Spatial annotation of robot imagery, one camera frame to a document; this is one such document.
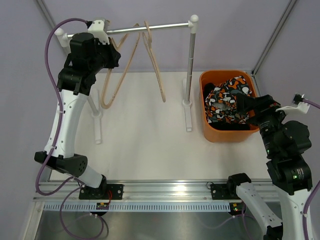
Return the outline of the black shorts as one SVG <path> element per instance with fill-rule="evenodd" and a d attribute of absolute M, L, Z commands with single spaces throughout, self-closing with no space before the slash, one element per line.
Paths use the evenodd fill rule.
<path fill-rule="evenodd" d="M 203 89 L 205 118 L 210 127 L 220 131 L 248 131 L 248 115 L 237 114 L 236 95 L 228 83 L 207 83 Z"/>

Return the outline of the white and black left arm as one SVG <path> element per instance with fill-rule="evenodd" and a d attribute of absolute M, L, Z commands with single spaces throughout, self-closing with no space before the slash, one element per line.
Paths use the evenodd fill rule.
<path fill-rule="evenodd" d="M 106 199 L 110 193 L 107 179 L 88 165 L 88 158 L 75 153 L 75 137 L 80 116 L 102 69 L 118 67 L 120 53 L 110 38 L 98 33 L 83 32 L 72 36 L 70 53 L 58 74 L 57 112 L 50 138 L 43 151 L 34 155 L 37 163 L 81 181 L 79 198 Z"/>

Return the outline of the orange camouflage shorts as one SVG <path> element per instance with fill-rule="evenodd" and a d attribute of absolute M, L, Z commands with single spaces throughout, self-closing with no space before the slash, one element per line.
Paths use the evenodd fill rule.
<path fill-rule="evenodd" d="M 245 125 L 248 113 L 237 112 L 237 94 L 251 96 L 252 90 L 243 75 L 223 83 L 208 83 L 203 89 L 204 112 L 208 124 Z"/>

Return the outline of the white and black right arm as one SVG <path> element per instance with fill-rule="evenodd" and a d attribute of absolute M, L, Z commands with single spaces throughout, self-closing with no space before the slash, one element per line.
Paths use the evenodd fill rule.
<path fill-rule="evenodd" d="M 303 153 L 312 146 L 310 132 L 306 125 L 296 120 L 283 123 L 288 114 L 306 114 L 313 103 L 298 93 L 292 102 L 292 106 L 281 106 L 270 95 L 236 95 L 238 113 L 254 112 L 249 122 L 259 128 L 281 217 L 268 207 L 245 173 L 229 176 L 226 192 L 231 198 L 243 201 L 265 240 L 314 239 L 309 207 L 320 186 L 313 186 L 311 169 L 303 158 Z"/>

